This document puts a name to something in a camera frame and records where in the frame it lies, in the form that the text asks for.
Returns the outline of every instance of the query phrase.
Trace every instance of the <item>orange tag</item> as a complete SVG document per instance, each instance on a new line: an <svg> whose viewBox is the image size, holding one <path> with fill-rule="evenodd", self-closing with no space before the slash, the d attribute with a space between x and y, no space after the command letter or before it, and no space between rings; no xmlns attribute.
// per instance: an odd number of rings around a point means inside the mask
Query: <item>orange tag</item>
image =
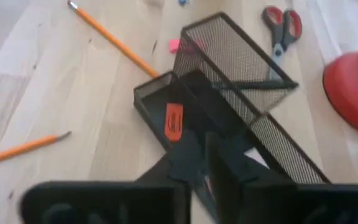
<svg viewBox="0 0 358 224"><path fill-rule="evenodd" d="M167 103L165 114L165 135L170 141L179 141L182 132L183 105Z"/></svg>

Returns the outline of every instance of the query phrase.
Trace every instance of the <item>wooden table surface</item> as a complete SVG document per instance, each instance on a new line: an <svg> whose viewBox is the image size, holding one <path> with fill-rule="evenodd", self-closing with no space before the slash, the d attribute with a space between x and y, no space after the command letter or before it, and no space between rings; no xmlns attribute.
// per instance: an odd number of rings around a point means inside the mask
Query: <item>wooden table surface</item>
<svg viewBox="0 0 358 224"><path fill-rule="evenodd" d="M184 25L225 11L270 54L260 13L271 4L294 8L303 35L282 68L300 88L272 114L333 182L358 183L358 131L331 108L321 84L327 63L358 50L358 0L76 3L161 73L173 66L168 41L179 38ZM62 142L0 163L0 223L20 223L18 202L36 183L134 180L158 161L164 151L132 105L132 89L147 80L65 0L0 0L0 151L73 131ZM193 201L193 223L210 223Z"/></svg>

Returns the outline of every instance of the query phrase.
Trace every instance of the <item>black desk organizer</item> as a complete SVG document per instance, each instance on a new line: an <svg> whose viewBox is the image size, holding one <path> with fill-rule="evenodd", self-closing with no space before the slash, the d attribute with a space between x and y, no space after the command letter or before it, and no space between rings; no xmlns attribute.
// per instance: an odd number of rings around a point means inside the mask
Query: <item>black desk organizer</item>
<svg viewBox="0 0 358 224"><path fill-rule="evenodd" d="M273 68L282 78L269 81ZM170 177L188 182L216 219L213 198L205 190L206 164L196 178L185 177L198 157L204 157L206 133L230 139L242 153L256 147L270 170L302 184L329 182L269 110L297 87L280 67L226 14L205 18L181 32L173 71L134 90L134 106L167 150L174 171ZM170 142L164 135L167 103L183 105L183 135ZM254 178L244 168L246 178Z"/></svg>

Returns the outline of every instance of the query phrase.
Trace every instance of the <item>black mesh organizer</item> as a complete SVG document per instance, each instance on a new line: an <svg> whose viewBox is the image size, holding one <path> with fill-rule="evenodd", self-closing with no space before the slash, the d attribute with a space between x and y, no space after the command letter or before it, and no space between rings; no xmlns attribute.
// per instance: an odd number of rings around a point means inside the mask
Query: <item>black mesh organizer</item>
<svg viewBox="0 0 358 224"><path fill-rule="evenodd" d="M268 79L270 68L281 80ZM297 86L238 25L218 13L183 28L173 70L135 88L134 105L168 154L204 153L206 133L216 133L230 139L233 150L256 147L270 170L288 180L325 183L324 174L269 115ZM164 135L167 103L183 105L178 142ZM206 170L202 165L200 175ZM216 218L211 195L197 191L203 183L190 184Z"/></svg>

